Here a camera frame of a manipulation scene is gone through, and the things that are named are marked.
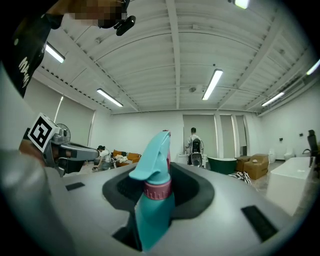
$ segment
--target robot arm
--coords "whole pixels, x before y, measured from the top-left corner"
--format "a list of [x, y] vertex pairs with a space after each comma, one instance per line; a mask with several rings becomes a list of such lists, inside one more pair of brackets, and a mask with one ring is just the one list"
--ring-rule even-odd
[[67, 140], [67, 131], [57, 126], [45, 114], [40, 113], [27, 137], [42, 152], [48, 167], [58, 170], [62, 177], [68, 168], [67, 161], [94, 160], [99, 151]]

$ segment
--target ceiling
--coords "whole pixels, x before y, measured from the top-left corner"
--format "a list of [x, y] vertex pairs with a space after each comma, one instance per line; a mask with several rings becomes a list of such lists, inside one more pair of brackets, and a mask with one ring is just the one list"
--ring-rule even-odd
[[[251, 0], [248, 9], [227, 0], [131, 0], [128, 14], [136, 16], [136, 24], [123, 36], [65, 15], [48, 37], [65, 61], [46, 52], [35, 78], [41, 74], [112, 114], [260, 113], [261, 103], [301, 82], [317, 61], [294, 18], [270, 0]], [[204, 101], [215, 69], [223, 75]], [[104, 99], [98, 88], [124, 106]]]

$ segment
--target pink bottle cap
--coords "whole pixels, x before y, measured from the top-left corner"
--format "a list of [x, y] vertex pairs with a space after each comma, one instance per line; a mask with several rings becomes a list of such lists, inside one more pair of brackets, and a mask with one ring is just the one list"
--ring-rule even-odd
[[152, 185], [144, 182], [144, 194], [152, 200], [163, 200], [168, 198], [172, 193], [171, 179], [161, 185]]

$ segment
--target green bathtub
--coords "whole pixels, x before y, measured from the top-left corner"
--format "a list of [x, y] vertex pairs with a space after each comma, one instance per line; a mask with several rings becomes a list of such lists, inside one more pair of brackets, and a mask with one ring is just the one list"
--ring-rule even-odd
[[237, 159], [235, 158], [212, 158], [208, 157], [211, 171], [220, 174], [233, 174], [236, 171]]

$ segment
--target white bathtub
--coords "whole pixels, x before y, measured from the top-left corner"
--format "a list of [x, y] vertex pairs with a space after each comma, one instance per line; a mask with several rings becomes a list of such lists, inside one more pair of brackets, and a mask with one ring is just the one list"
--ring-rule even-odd
[[270, 173], [266, 197], [293, 216], [311, 180], [315, 159], [294, 157]]

